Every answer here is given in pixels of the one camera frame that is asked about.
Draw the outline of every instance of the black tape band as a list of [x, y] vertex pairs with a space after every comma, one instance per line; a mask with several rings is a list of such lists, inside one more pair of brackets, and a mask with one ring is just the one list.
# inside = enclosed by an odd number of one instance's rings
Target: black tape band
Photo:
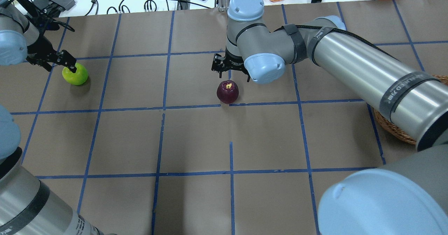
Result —
[[266, 27], [266, 25], [264, 23], [253, 23], [251, 25], [248, 25], [248, 26], [244, 27], [242, 30], [240, 30], [240, 32], [238, 32], [238, 35], [235, 37], [235, 42], [238, 42], [238, 38], [241, 36], [242, 33], [247, 31], [248, 29], [256, 27], [256, 26]]
[[232, 42], [229, 37], [227, 37], [227, 41], [229, 41], [229, 43], [231, 43], [233, 46], [238, 47], [238, 45], [236, 45], [234, 42]]
[[45, 206], [49, 196], [50, 189], [40, 182], [39, 190], [33, 200], [21, 213], [0, 227], [0, 234], [12, 235], [27, 226]]
[[432, 147], [435, 141], [448, 129], [448, 112], [442, 114], [421, 137], [417, 150], [422, 151]]
[[391, 85], [389, 89], [387, 89], [386, 93], [384, 93], [381, 98], [381, 102], [379, 103], [379, 112], [382, 116], [386, 117], [387, 120], [392, 122], [391, 114], [395, 112], [401, 100], [412, 89], [430, 80], [440, 82], [440, 80], [423, 71], [411, 72], [410, 74], [401, 77], [393, 85]]
[[282, 29], [285, 30], [286, 34], [291, 37], [294, 43], [294, 58], [291, 64], [295, 64], [307, 58], [307, 46], [303, 40], [302, 35], [295, 24], [283, 25]]
[[6, 159], [0, 164], [0, 180], [6, 176], [6, 174], [11, 171], [11, 169], [16, 165], [19, 161], [20, 156], [22, 155], [22, 149], [17, 147], [16, 151], [12, 153], [10, 156], [6, 157]]
[[307, 46], [307, 55], [308, 58], [312, 60], [312, 62], [317, 65], [320, 66], [316, 63], [316, 61], [314, 60], [314, 50], [316, 49], [317, 43], [320, 42], [320, 40], [326, 36], [328, 33], [330, 33], [334, 28], [333, 27], [322, 27], [314, 37], [312, 37], [312, 39], [309, 41], [309, 44]]

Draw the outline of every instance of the blue tape grid line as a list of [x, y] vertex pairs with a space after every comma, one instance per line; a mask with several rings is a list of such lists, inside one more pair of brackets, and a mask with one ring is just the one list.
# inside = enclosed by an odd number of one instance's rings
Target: blue tape grid line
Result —
[[[363, 99], [341, 99], [341, 100], [312, 100], [301, 101], [301, 104], [315, 104], [315, 103], [341, 103], [341, 102], [362, 102]], [[295, 105], [297, 101], [279, 101], [279, 102], [254, 102], [254, 103], [236, 103], [229, 104], [229, 106], [269, 106], [269, 105]], [[209, 105], [191, 105], [191, 106], [165, 106], [166, 110], [170, 109], [187, 109], [187, 108], [208, 108], [220, 107], [221, 104]], [[110, 109], [82, 109], [82, 110], [63, 110], [63, 111], [39, 111], [39, 112], [12, 112], [12, 115], [24, 114], [76, 114], [76, 113], [96, 113], [96, 112], [115, 112], [115, 111], [145, 111], [145, 110], [162, 110], [163, 107], [133, 107], [133, 108], [110, 108]]]
[[[447, 44], [448, 41], [425, 41], [425, 42], [412, 42], [413, 45], [427, 45], [427, 44]], [[379, 43], [375, 44], [376, 46], [383, 46], [383, 45], [411, 45], [410, 42], [405, 43]]]
[[159, 154], [157, 156], [157, 169], [156, 173], [152, 174], [155, 176], [155, 184], [154, 184], [154, 199], [152, 201], [152, 219], [151, 219], [151, 234], [154, 234], [155, 228], [155, 216], [156, 216], [156, 207], [157, 207], [157, 198], [159, 194], [159, 179], [160, 179], [160, 164], [162, 161], [162, 146], [163, 146], [163, 132], [165, 130], [165, 114], [162, 114], [162, 124], [160, 127], [160, 139], [159, 139]]
[[[339, 3], [337, 3], [337, 6], [338, 6], [339, 14], [341, 15], [342, 20], [344, 20], [344, 18], [343, 18], [344, 16], [342, 14], [342, 9], [341, 9], [341, 6], [339, 5]], [[383, 165], [384, 165], [384, 164], [386, 164], [386, 160], [385, 160], [384, 154], [383, 154], [383, 147], [381, 145], [381, 141], [379, 140], [378, 129], [376, 128], [376, 123], [375, 123], [375, 119], [373, 117], [372, 108], [371, 108], [371, 106], [369, 104], [367, 104], [367, 109], [369, 111], [370, 121], [372, 123], [373, 132], [375, 134], [375, 139], [376, 139], [376, 144], [378, 146], [379, 155], [380, 155], [381, 160], [382, 160]]]
[[[67, 18], [67, 25], [69, 24], [69, 22], [70, 22], [70, 17]], [[61, 50], [62, 42], [63, 42], [63, 40], [64, 40], [64, 37], [65, 37], [65, 33], [66, 33], [66, 32], [67, 32], [67, 28], [64, 28], [64, 31], [63, 31], [62, 36], [61, 36], [61, 40], [59, 41], [59, 45], [58, 45], [58, 47], [57, 47], [57, 51], [58, 51], [58, 52]], [[51, 74], [53, 74], [53, 67], [54, 67], [54, 66], [55, 66], [55, 64], [52, 65], [51, 71], [50, 71], [50, 73], [48, 74], [47, 82], [45, 83], [45, 87], [44, 87], [43, 92], [42, 92], [42, 97], [40, 97], [39, 106], [38, 106], [38, 108], [37, 108], [36, 116], [34, 117], [33, 124], [32, 124], [32, 126], [31, 126], [31, 129], [29, 130], [29, 135], [28, 135], [27, 143], [25, 144], [25, 148], [23, 149], [22, 159], [21, 159], [21, 164], [23, 164], [23, 162], [24, 162], [24, 160], [25, 160], [25, 155], [27, 154], [29, 141], [31, 140], [31, 136], [32, 136], [33, 131], [34, 131], [34, 127], [36, 126], [37, 116], [39, 115], [40, 108], [42, 107], [43, 98], [45, 97], [45, 93], [47, 92], [48, 84], [50, 83], [50, 78], [51, 78]]]
[[233, 142], [229, 144], [230, 151], [230, 220], [232, 226], [232, 235], [235, 235], [235, 184], [233, 182]]
[[[317, 168], [313, 172], [340, 172], [340, 171], [362, 171], [374, 169], [375, 167], [357, 168]], [[172, 172], [172, 173], [119, 173], [105, 175], [88, 175], [87, 178], [127, 178], [127, 177], [172, 177], [172, 176], [213, 176], [213, 175], [241, 175], [254, 173], [308, 173], [308, 169], [287, 170], [243, 170], [243, 171], [203, 171], [203, 172]], [[61, 175], [61, 176], [36, 176], [38, 179], [83, 179], [84, 175]]]
[[[283, 19], [285, 20], [285, 24], [288, 24], [288, 19], [286, 18], [285, 6], [283, 4], [281, 5], [281, 9], [282, 9], [282, 12], [283, 12]], [[320, 232], [319, 232], [319, 224], [318, 224], [318, 221], [317, 221], [317, 208], [316, 208], [316, 199], [315, 199], [315, 195], [314, 195], [312, 168], [311, 168], [311, 163], [309, 161], [307, 134], [306, 134], [306, 131], [305, 131], [305, 124], [303, 122], [302, 105], [301, 105], [301, 99], [300, 99], [300, 94], [299, 94], [298, 85], [297, 85], [296, 68], [295, 68], [294, 64], [292, 64], [291, 66], [293, 68], [294, 88], [296, 90], [297, 105], [299, 107], [298, 108], [299, 109], [299, 118], [300, 118], [300, 126], [301, 126], [301, 131], [302, 131], [304, 150], [305, 150], [305, 157], [307, 159], [307, 172], [308, 172], [308, 180], [309, 180], [309, 191], [311, 193], [311, 203], [313, 205], [314, 222], [315, 222], [315, 226], [316, 226], [316, 233], [317, 233], [317, 235], [319, 235]]]
[[384, 158], [384, 153], [383, 153], [383, 146], [381, 145], [381, 141], [379, 140], [378, 129], [376, 128], [376, 123], [375, 123], [375, 119], [373, 117], [372, 108], [369, 104], [367, 105], [367, 109], [369, 111], [370, 121], [372, 122], [373, 131], [375, 133], [376, 143], [378, 144], [379, 155], [381, 157], [383, 165], [386, 165], [386, 159]]
[[341, 20], [345, 24], [344, 15], [342, 14], [341, 5], [339, 4], [339, 2], [336, 2], [336, 5], [337, 5], [337, 10], [339, 11], [339, 16], [341, 16]]
[[[223, 53], [223, 50], [213, 50], [213, 51], [193, 51], [193, 52], [170, 52], [170, 55], [195, 55], [195, 54], [214, 54], [214, 53]], [[112, 58], [139, 58], [139, 57], [155, 57], [155, 56], [168, 56], [168, 53], [153, 53], [153, 54], [136, 54], [136, 55], [115, 55]], [[78, 60], [86, 60], [86, 59], [109, 59], [109, 56], [101, 56], [101, 57], [83, 57], [77, 58]]]
[[97, 133], [97, 130], [98, 130], [98, 125], [99, 125], [99, 119], [101, 117], [101, 109], [103, 108], [104, 94], [106, 92], [107, 79], [109, 77], [109, 71], [110, 71], [110, 67], [111, 67], [111, 63], [112, 63], [112, 56], [113, 56], [113, 52], [115, 50], [115, 43], [117, 42], [118, 29], [120, 27], [120, 21], [121, 21], [121, 14], [118, 15], [117, 28], [115, 30], [115, 36], [114, 36], [114, 39], [113, 39], [111, 54], [110, 54], [110, 57], [109, 57], [109, 63], [107, 64], [106, 76], [104, 78], [103, 92], [101, 93], [101, 100], [99, 101], [98, 116], [96, 118], [95, 129], [93, 131], [93, 137], [92, 137], [92, 142], [91, 142], [91, 146], [90, 146], [89, 156], [88, 156], [88, 159], [87, 159], [87, 164], [85, 165], [83, 185], [81, 186], [81, 192], [79, 194], [79, 201], [78, 201], [78, 208], [77, 208], [77, 212], [78, 213], [80, 213], [81, 205], [83, 204], [85, 183], [87, 181], [87, 178], [88, 178], [87, 176], [89, 174], [90, 162], [91, 162], [91, 159], [92, 159], [93, 148], [94, 148], [94, 145], [95, 145], [96, 133]]
[[[169, 74], [169, 63], [171, 57], [171, 44], [173, 42], [173, 27], [174, 27], [174, 11], [171, 12], [171, 24], [168, 39], [168, 54], [167, 54], [167, 67], [165, 71], [165, 86], [163, 88], [163, 110], [167, 109], [166, 99], [168, 91], [168, 74]], [[159, 194], [159, 179], [160, 179], [160, 164], [162, 160], [162, 145], [163, 145], [163, 131], [165, 129], [165, 113], [162, 114], [162, 126], [160, 127], [160, 140], [159, 140], [159, 154], [157, 157], [157, 170], [155, 174], [155, 185], [154, 185], [154, 199], [152, 201], [152, 219], [151, 219], [151, 234], [154, 235], [155, 230], [155, 218], [156, 218], [156, 208], [157, 208], [157, 198]]]
[[408, 37], [409, 44], [411, 45], [412, 51], [414, 52], [414, 55], [415, 55], [415, 57], [416, 57], [416, 59], [417, 59], [417, 62], [419, 62], [420, 69], [421, 69], [422, 71], [425, 71], [425, 68], [424, 68], [423, 65], [421, 64], [420, 57], [419, 57], [419, 55], [417, 54], [417, 51], [416, 51], [416, 49], [415, 49], [415, 47], [414, 47], [414, 43], [412, 42], [411, 36], [410, 36], [410, 34], [409, 34], [409, 31], [408, 31], [408, 29], [406, 28], [405, 22], [403, 21], [403, 17], [401, 16], [400, 10], [398, 10], [397, 2], [395, 2], [395, 0], [392, 0], [392, 2], [393, 2], [393, 4], [394, 4], [394, 6], [395, 6], [395, 10], [397, 11], [398, 17], [400, 18], [400, 22], [401, 22], [401, 24], [403, 25], [403, 29], [405, 29], [405, 33], [406, 33], [406, 36]]

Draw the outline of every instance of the grid square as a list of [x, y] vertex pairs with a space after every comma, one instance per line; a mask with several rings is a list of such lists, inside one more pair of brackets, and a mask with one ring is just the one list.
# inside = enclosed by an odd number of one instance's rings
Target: grid square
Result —
[[409, 67], [414, 68], [416, 71], [421, 71], [411, 45], [380, 45], [378, 48], [389, 53]]
[[0, 66], [0, 101], [9, 112], [35, 112], [48, 72], [29, 63]]
[[224, 50], [226, 27], [227, 13], [217, 8], [178, 10], [174, 15], [171, 52]]
[[77, 209], [79, 194], [83, 186], [82, 178], [70, 179], [40, 179], [44, 184], [55, 193], [59, 198], [66, 202], [71, 208]]
[[378, 130], [381, 148], [383, 149], [383, 156], [387, 163], [396, 162], [402, 158], [417, 153], [417, 149], [414, 145], [400, 141], [381, 128], [378, 123], [376, 123], [376, 128]]
[[114, 58], [103, 108], [163, 106], [166, 56]]
[[285, 5], [288, 23], [304, 24], [318, 17], [337, 15], [340, 17], [335, 2], [304, 3]]
[[55, 66], [41, 111], [98, 109], [107, 71], [107, 59], [79, 60], [89, 73], [82, 85], [71, 85], [62, 77], [63, 66]]
[[230, 107], [235, 170], [306, 169], [297, 105]]
[[166, 111], [160, 171], [228, 171], [229, 123], [225, 107]]
[[432, 75], [448, 76], [448, 43], [414, 45], [425, 71]]
[[150, 234], [154, 185], [154, 177], [89, 178], [80, 214], [104, 234]]
[[448, 0], [397, 0], [413, 42], [448, 40]]
[[39, 115], [23, 166], [35, 176], [83, 175], [97, 115]]
[[31, 127], [33, 126], [34, 118], [36, 117], [35, 114], [24, 114], [24, 115], [13, 115], [14, 122], [19, 126], [20, 128], [20, 144], [19, 147], [24, 150], [28, 136], [29, 131], [31, 131]]
[[117, 30], [118, 15], [89, 15], [71, 17], [61, 49], [75, 58], [110, 56]]
[[247, 75], [241, 71], [232, 71], [232, 80], [237, 83], [239, 89], [235, 103], [297, 101], [291, 65], [286, 66], [283, 76], [269, 84], [247, 82]]
[[235, 233], [315, 235], [308, 173], [235, 175]]
[[157, 235], [230, 235], [230, 175], [161, 177]]
[[301, 101], [360, 99], [360, 97], [311, 60], [294, 65]]
[[171, 56], [166, 105], [219, 104], [216, 90], [226, 79], [210, 70], [212, 62], [213, 54]]
[[302, 104], [312, 168], [381, 166], [364, 102]]
[[90, 175], [155, 173], [162, 112], [102, 112]]
[[283, 19], [281, 5], [264, 6], [263, 20], [271, 32], [282, 27], [285, 19]]
[[347, 176], [350, 176], [355, 172], [356, 171], [313, 172], [313, 188], [316, 207], [319, 209], [320, 199], [329, 187], [341, 182]]
[[114, 55], [168, 53], [171, 12], [121, 15]]
[[376, 43], [409, 42], [392, 1], [341, 2], [347, 30]]

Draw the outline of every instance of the red apple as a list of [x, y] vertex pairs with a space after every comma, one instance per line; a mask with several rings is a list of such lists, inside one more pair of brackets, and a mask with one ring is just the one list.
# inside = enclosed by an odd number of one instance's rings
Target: red apple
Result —
[[238, 86], [231, 80], [221, 82], [216, 91], [219, 100], [226, 104], [235, 102], [238, 98], [238, 94]]

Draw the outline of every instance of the green apple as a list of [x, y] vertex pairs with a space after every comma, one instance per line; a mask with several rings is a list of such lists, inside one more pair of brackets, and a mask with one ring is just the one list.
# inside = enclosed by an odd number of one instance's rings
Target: green apple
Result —
[[62, 69], [62, 76], [67, 82], [69, 82], [72, 85], [82, 85], [84, 82], [87, 81], [89, 74], [85, 69], [85, 67], [80, 63], [75, 63], [75, 67], [76, 67], [75, 73], [71, 72], [69, 68], [64, 67], [64, 69]]

